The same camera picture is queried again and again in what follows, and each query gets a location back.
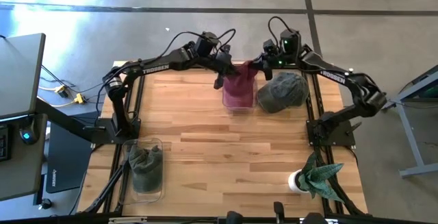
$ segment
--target gray cap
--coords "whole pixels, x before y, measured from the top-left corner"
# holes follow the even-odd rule
[[[163,151],[158,146],[150,150],[133,145],[129,152],[133,173],[133,188],[137,193],[159,190],[163,180]]]
[[[301,106],[309,96],[309,85],[295,73],[279,73],[257,92],[263,110],[275,113],[290,106]]]

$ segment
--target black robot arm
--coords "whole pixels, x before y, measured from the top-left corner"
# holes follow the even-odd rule
[[[184,71],[195,65],[217,72],[219,75],[236,75],[238,71],[231,63],[231,56],[226,51],[211,54],[213,48],[218,45],[216,35],[204,32],[197,42],[188,44],[171,51],[167,55],[156,58],[135,62],[126,62],[122,66],[116,66],[102,79],[108,97],[112,101],[114,113],[111,119],[112,134],[116,137],[130,139],[133,134],[135,122],[129,118],[128,112],[124,108],[123,99],[133,88],[134,81],[143,75],[157,73],[160,71],[174,70]],[[108,128],[108,122],[104,125],[96,123],[97,130]]]
[[[271,67],[295,64],[301,71],[319,74],[346,86],[351,92],[353,105],[338,112],[325,112],[318,120],[308,122],[309,142],[312,145],[354,145],[348,134],[351,132],[349,120],[358,116],[374,116],[387,101],[385,93],[368,75],[353,73],[352,69],[347,71],[325,62],[308,45],[301,44],[301,35],[296,30],[287,28],[281,33],[279,46],[268,40],[263,44],[263,50],[262,57]],[[343,125],[343,130],[338,130],[336,138],[331,138],[339,125]],[[346,140],[349,142],[333,142],[345,140],[342,136],[349,137]]]

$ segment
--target desk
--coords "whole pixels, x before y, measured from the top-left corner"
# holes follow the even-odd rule
[[[222,105],[222,91],[213,89],[215,78],[215,73],[203,69],[146,76],[140,138],[163,141],[165,193],[156,203],[124,206],[123,215],[225,216],[234,210],[244,216],[273,217],[274,201],[283,202],[286,216],[323,213],[318,196],[312,200],[287,186],[289,174],[301,169],[313,151],[305,129],[306,105],[276,114],[258,107],[252,114],[229,114]],[[319,80],[325,110],[342,109],[338,85]],[[263,73],[257,83],[259,88],[266,83]],[[106,98],[103,116],[111,114]],[[92,154],[78,211],[86,209],[106,185],[114,147],[104,145]],[[343,147],[333,148],[333,156],[345,164],[337,174],[340,185],[367,212],[354,157]],[[112,208],[118,192],[116,186]]]

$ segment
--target maroon cloth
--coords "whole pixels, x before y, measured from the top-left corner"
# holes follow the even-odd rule
[[[224,78],[224,105],[228,108],[251,108],[254,104],[254,80],[257,69],[247,61],[237,67],[240,75]]]

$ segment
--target keyboard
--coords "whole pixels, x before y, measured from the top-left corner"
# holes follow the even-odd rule
[[[0,125],[0,162],[11,158],[11,138],[7,125]]]

